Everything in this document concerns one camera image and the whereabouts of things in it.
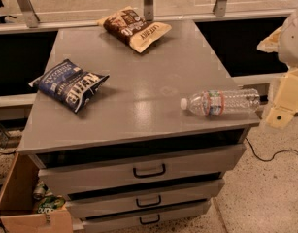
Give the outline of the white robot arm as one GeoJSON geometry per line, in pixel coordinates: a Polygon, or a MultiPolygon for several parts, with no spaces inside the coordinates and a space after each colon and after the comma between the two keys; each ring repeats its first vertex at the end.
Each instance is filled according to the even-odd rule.
{"type": "Polygon", "coordinates": [[[269,107],[265,109],[265,124],[285,128],[298,113],[298,7],[264,40],[257,49],[276,52],[279,61],[289,70],[270,85],[269,107]]]}

